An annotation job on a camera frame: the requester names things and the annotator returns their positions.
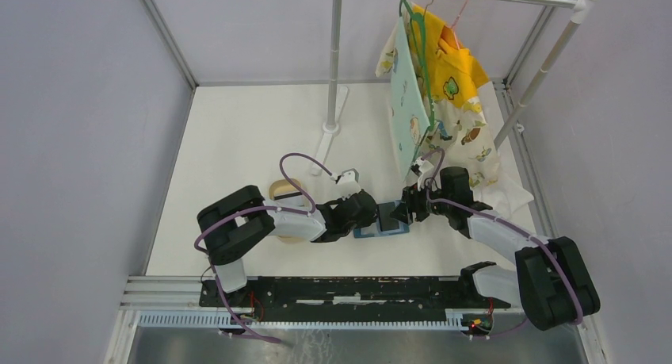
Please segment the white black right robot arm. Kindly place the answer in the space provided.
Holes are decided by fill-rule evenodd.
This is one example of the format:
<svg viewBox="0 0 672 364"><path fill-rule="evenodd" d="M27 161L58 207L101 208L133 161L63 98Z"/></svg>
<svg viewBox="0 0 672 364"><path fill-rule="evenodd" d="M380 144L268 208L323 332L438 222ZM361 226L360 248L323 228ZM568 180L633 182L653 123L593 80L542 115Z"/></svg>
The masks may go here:
<svg viewBox="0 0 672 364"><path fill-rule="evenodd" d="M488 246L514 265L480 262L460 272L460 301L477 307L487 298L523 310L531 324L547 331L562 324L581 324L601 310L601 298L577 243L569 237L537 235L501 216L474 198L462 167L446 167L436 178L422 177L403 189L390 216L413 224L443 216L452 230Z"/></svg>

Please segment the beige oval card tray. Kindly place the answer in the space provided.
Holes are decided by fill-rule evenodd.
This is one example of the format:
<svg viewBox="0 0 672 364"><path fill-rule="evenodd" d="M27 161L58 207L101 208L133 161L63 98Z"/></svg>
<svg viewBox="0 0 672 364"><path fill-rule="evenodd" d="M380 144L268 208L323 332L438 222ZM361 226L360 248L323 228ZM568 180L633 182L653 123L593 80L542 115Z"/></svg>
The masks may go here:
<svg viewBox="0 0 672 364"><path fill-rule="evenodd" d="M290 208L304 207L307 200L303 194L291 185L288 180L281 179L271 184L269 187L269 199L288 205ZM304 240L293 236L277 236L277 238L286 244L302 243Z"/></svg>

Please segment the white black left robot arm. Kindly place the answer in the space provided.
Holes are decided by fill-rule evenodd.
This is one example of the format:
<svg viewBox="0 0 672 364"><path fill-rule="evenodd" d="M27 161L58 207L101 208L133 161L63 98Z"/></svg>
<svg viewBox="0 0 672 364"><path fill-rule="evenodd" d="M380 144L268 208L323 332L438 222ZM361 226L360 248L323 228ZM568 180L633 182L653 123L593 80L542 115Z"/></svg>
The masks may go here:
<svg viewBox="0 0 672 364"><path fill-rule="evenodd" d="M376 220L376 202L364 190L311 208L266 199L257 186L249 185L197 214L200 235L194 247L208 256L220 298L235 307L249 296L242 258L265 237L331 243Z"/></svg>

